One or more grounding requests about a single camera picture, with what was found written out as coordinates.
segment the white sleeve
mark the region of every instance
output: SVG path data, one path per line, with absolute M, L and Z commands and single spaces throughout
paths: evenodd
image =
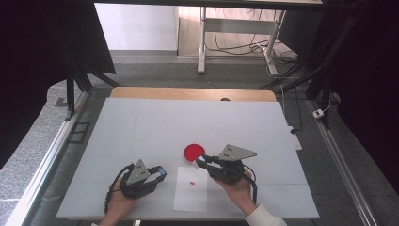
M 282 218 L 270 214 L 262 204 L 246 217 L 246 221 L 250 226 L 287 226 Z

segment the paper sheet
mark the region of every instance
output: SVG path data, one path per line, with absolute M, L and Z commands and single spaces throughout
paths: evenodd
M 178 167 L 173 210 L 207 212 L 208 171 Z

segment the red circular object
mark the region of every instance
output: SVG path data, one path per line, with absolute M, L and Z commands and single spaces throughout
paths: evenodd
M 184 149 L 184 158 L 190 163 L 194 162 L 202 154 L 205 154 L 205 149 L 199 144 L 190 144 Z

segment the floor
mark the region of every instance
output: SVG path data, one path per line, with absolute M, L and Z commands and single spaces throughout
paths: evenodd
M 111 51 L 117 75 L 109 74 L 109 76 L 123 86 L 207 89 L 259 89 L 275 80 L 267 75 L 264 61 L 256 56 L 225 59 L 220 58 L 223 56 L 215 54 L 214 58 L 209 58 L 206 61 L 205 75 L 197 75 L 197 62 L 193 58 L 195 51 L 187 50 L 183 56 L 180 52 L 180 57 L 171 56 L 170 53 L 151 51 Z M 279 72 L 283 73 L 289 69 L 290 64 L 277 64 L 277 66 Z M 297 71 L 293 77 L 299 77 L 302 74 L 303 71 Z M 79 115 L 78 122 L 24 225 L 90 225 L 91 223 L 91 221 L 71 221 L 55 217 L 73 177 L 74 169 L 85 150 L 85 145 L 104 100 L 111 91 L 111 88 L 101 80 L 93 76 L 90 77 L 90 80 L 96 88 L 89 94 L 82 114 Z M 281 82 L 276 84 L 274 89 L 279 89 Z M 289 225 L 313 226 L 364 225 L 356 206 L 346 191 L 340 173 L 331 160 L 326 143 L 321 138 L 316 121 L 309 110 L 308 102 L 303 97 L 306 87 L 307 84 L 304 84 L 297 88 L 297 92 L 293 89 L 284 93 L 284 97 L 279 95 L 278 99 L 286 110 L 288 123 L 292 124 L 294 128 L 301 128 L 297 135 L 303 150 L 298 152 L 298 156 L 321 217 L 312 220 L 290 219 L 287 220 L 287 223 Z M 77 89 L 75 93 L 77 98 L 80 92 Z M 13 157 L 1 169 L 0 189 L 3 192 L 0 194 L 0 225 L 6 224 L 64 121 L 66 116 L 65 97 L 65 82 L 55 84 L 49 89 L 48 102 L 42 113 Z M 337 104 L 334 102 L 330 107 L 330 132 L 336 138 L 347 164 L 379 222 L 378 225 L 399 225 L 398 195 L 393 191 L 369 154 L 341 122 L 340 116 L 336 112 Z M 157 223 L 143 222 L 142 225 L 153 224 Z M 176 222 L 169 224 L 188 225 Z M 122 222 L 120 225 L 132 225 L 132 222 Z

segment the human hand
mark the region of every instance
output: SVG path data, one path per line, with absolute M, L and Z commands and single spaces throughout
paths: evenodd
M 250 172 L 245 170 L 245 175 L 251 177 Z M 227 195 L 231 201 L 243 211 L 243 213 L 248 216 L 256 209 L 256 204 L 252 201 L 250 196 L 250 183 L 244 178 L 233 185 L 228 185 L 217 179 L 214 179 L 218 184 L 220 184 L 223 189 L 225 189 Z
M 115 183 L 114 192 L 108 203 L 108 212 L 100 222 L 100 226 L 116 225 L 133 208 L 136 200 L 125 197 L 120 191 L 120 180 Z

